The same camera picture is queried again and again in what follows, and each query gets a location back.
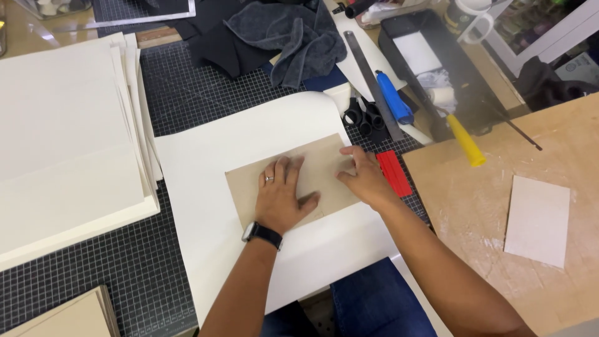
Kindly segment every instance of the red tool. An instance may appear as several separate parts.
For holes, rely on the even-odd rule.
[[[411,195],[412,188],[406,178],[404,170],[401,168],[400,161],[395,155],[395,151],[389,150],[376,155],[379,161],[380,168],[383,170],[383,174],[387,181],[400,197]]]

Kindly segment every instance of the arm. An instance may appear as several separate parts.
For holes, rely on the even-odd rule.
[[[406,265],[454,336],[534,336],[508,301],[445,246],[393,192],[372,153],[353,154],[356,175],[336,173],[385,222]]]
[[[303,162],[303,157],[293,162],[281,157],[260,174],[256,201],[256,221],[260,225],[283,235],[316,208],[320,194],[315,192],[299,200],[296,197]],[[266,177],[274,179],[267,182]],[[212,304],[198,337],[255,337],[260,334],[276,256],[277,249],[264,240],[253,239],[246,244]]]

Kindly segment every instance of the yellow handle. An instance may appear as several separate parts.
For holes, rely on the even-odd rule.
[[[466,157],[470,161],[470,165],[477,167],[484,164],[486,162],[485,156],[480,152],[478,146],[476,146],[476,143],[472,140],[468,131],[459,123],[458,119],[454,115],[448,115],[447,123],[449,123],[453,135],[458,140],[460,146],[466,152]]]

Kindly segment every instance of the jeans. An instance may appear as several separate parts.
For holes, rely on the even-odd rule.
[[[336,335],[436,337],[416,296],[389,258],[331,284]],[[319,336],[298,302],[264,317],[261,337]]]

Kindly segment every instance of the mug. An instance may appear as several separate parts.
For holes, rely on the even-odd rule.
[[[493,29],[495,20],[487,13],[491,7],[491,0],[451,0],[447,11],[443,15],[447,29],[469,44],[481,43]],[[468,33],[476,26],[479,20],[487,20],[489,29],[480,37],[472,40]]]

